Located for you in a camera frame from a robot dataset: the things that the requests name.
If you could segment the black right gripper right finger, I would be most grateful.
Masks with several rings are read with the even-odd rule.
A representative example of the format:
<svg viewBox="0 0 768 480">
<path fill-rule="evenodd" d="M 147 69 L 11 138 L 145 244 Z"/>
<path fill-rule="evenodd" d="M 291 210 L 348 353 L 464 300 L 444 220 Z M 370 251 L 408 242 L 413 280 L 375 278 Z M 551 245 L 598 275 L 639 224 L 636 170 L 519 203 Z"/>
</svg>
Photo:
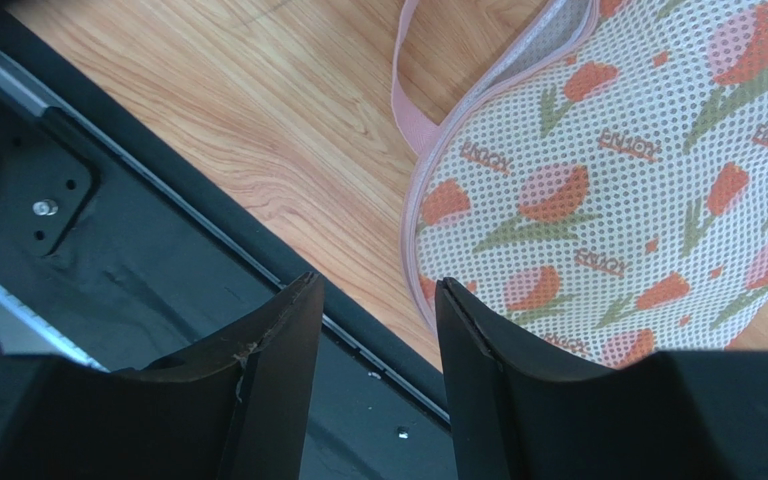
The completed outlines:
<svg viewBox="0 0 768 480">
<path fill-rule="evenodd" d="M 667 351 L 612 370 L 453 279 L 436 323 L 462 479 L 768 479 L 768 351 Z"/>
</svg>

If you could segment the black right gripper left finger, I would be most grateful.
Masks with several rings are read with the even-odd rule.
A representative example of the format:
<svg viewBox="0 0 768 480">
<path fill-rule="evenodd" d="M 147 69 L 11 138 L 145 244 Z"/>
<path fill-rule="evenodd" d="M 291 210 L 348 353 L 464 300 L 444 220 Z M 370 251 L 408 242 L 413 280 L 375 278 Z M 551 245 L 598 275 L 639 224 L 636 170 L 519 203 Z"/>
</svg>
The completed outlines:
<svg viewBox="0 0 768 480">
<path fill-rule="evenodd" d="M 306 273 L 141 370 L 0 355 L 0 479 L 295 479 L 324 303 Z"/>
</svg>

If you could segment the floral mesh laundry bag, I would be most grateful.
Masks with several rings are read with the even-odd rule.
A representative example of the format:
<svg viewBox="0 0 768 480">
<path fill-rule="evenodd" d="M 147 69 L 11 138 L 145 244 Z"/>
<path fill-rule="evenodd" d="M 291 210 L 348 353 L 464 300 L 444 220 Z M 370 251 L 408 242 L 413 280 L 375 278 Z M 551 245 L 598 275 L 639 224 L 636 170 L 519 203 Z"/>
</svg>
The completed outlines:
<svg viewBox="0 0 768 480">
<path fill-rule="evenodd" d="M 723 349 L 768 301 L 768 1 L 551 1 L 443 121 L 399 82 L 391 106 L 429 326 L 452 278 L 620 368 Z"/>
</svg>

